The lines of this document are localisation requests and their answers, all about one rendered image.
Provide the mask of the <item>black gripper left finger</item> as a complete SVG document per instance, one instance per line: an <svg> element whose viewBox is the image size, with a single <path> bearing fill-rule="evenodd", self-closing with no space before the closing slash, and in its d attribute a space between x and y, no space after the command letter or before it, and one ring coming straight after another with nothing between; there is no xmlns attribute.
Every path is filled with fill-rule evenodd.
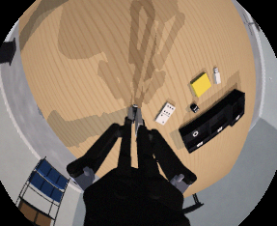
<svg viewBox="0 0 277 226"><path fill-rule="evenodd" d="M120 126L112 124L82 157L67 166L67 172L73 182L85 191L93 184L95 173L106 159L111 149L122 137L118 158L114 194L119 199L125 199L131 193L131 130L133 124L133 108L129 107L128 117Z"/></svg>

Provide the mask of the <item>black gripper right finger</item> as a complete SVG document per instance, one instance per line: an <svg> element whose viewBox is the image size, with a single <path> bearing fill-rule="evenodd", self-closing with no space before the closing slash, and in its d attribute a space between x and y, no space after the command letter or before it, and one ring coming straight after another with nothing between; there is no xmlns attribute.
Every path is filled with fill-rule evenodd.
<svg viewBox="0 0 277 226"><path fill-rule="evenodd" d="M196 175L182 164L160 132L155 128L147 129L140 108L137 108L135 117L135 137L138 168L145 168L147 193L150 198L158 199L165 193L158 164L167 180L182 194L197 181Z"/></svg>

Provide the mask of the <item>black rack of bins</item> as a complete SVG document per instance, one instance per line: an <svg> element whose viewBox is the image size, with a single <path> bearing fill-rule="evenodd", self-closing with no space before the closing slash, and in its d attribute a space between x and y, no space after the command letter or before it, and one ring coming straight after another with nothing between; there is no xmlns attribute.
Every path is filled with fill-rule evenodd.
<svg viewBox="0 0 277 226"><path fill-rule="evenodd" d="M232 127L244 115L244 109L245 93L233 89L227 96L211 107L210 110L179 129L186 150L191 154L205 145L227 126ZM197 136L192 134L192 131L195 129L198 131Z"/></svg>

